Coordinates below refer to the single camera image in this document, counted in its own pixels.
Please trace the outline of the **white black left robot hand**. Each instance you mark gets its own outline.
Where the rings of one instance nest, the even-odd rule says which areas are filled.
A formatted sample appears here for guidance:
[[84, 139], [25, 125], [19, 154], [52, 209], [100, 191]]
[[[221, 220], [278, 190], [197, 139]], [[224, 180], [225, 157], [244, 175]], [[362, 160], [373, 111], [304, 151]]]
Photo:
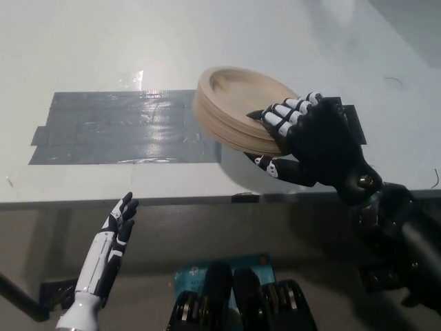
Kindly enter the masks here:
[[95, 235], [76, 283], [76, 292], [100, 298], [105, 307], [125, 254], [139, 202], [128, 192]]

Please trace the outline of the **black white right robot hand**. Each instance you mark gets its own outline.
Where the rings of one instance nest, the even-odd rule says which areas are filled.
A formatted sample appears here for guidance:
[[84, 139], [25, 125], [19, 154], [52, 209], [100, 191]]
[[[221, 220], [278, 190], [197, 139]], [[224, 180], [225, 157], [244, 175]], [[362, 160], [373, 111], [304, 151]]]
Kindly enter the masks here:
[[347, 205], [370, 199], [383, 185], [380, 175], [365, 161], [361, 145], [341, 116], [339, 98], [319, 92], [286, 98], [247, 117], [261, 124], [280, 151], [292, 160], [247, 154], [270, 176], [296, 185], [316, 183], [333, 187]]

